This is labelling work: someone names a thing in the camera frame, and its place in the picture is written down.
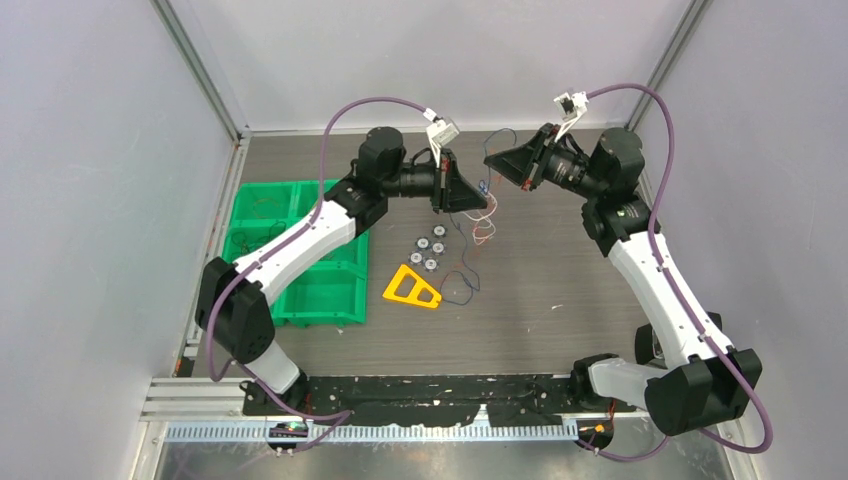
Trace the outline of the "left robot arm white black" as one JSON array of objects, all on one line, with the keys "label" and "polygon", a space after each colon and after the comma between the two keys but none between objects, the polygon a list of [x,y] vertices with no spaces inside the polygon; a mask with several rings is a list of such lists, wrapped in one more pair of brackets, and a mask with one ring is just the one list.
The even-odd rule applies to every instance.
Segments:
[{"label": "left robot arm white black", "polygon": [[280,412],[298,412],[307,398],[302,370],[275,340],[271,304],[315,263],[381,219],[392,198],[425,198],[436,213],[480,210],[484,194],[459,172],[449,149],[406,157],[402,133],[371,129],[347,175],[293,226],[233,262],[215,257],[203,268],[194,314],[208,339],[268,387]]}]

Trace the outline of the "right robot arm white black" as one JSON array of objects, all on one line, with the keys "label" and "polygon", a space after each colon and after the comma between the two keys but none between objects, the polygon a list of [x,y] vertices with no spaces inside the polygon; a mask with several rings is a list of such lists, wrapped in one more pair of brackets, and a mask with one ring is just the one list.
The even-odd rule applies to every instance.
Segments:
[{"label": "right robot arm white black", "polygon": [[542,126],[526,143],[493,153],[484,163],[532,191],[544,182],[584,198],[584,229],[632,289],[648,322],[637,330],[636,360],[598,354],[575,361],[569,390],[574,403],[596,410],[615,399],[648,412],[659,430],[677,436],[740,418],[762,363],[722,332],[681,279],[651,209],[637,194],[645,166],[639,136],[605,130],[591,153]]}]

